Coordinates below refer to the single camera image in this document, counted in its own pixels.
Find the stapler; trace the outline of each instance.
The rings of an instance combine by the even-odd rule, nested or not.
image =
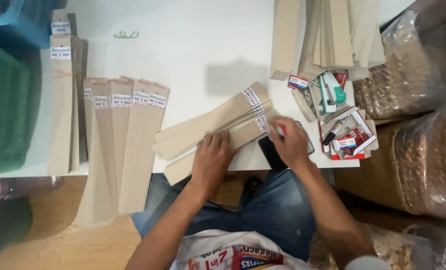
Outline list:
[[[336,105],[346,101],[346,94],[331,72],[318,76],[325,114],[336,112]]]

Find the hand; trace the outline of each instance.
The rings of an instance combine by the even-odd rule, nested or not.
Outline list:
[[[201,188],[205,201],[220,186],[223,177],[230,166],[237,150],[230,149],[230,132],[208,134],[196,150],[193,162],[193,176],[189,184]]]
[[[268,121],[270,137],[275,144],[276,151],[283,162],[295,170],[301,166],[309,166],[311,163],[308,157],[308,135],[302,130],[295,120],[283,116],[275,116]],[[275,126],[285,126],[286,136],[281,139]]]

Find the green plastic crate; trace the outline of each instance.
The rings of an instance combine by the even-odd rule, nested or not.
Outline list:
[[[0,48],[0,173],[25,163],[30,134],[30,71]]]

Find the person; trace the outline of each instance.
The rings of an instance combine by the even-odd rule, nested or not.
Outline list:
[[[145,211],[132,217],[142,241],[126,270],[309,269],[315,227],[340,269],[390,269],[310,161],[306,132],[291,118],[268,123],[290,169],[270,172],[241,211],[226,210],[208,199],[237,151],[228,132],[206,135],[191,178],[170,186],[163,175],[152,176]],[[285,138],[275,131],[280,125]]]

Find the white t-shirt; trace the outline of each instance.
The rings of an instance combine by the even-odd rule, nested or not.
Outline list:
[[[255,231],[205,230],[185,236],[171,270],[309,270],[272,240]],[[390,270],[378,257],[365,256],[345,270]]]

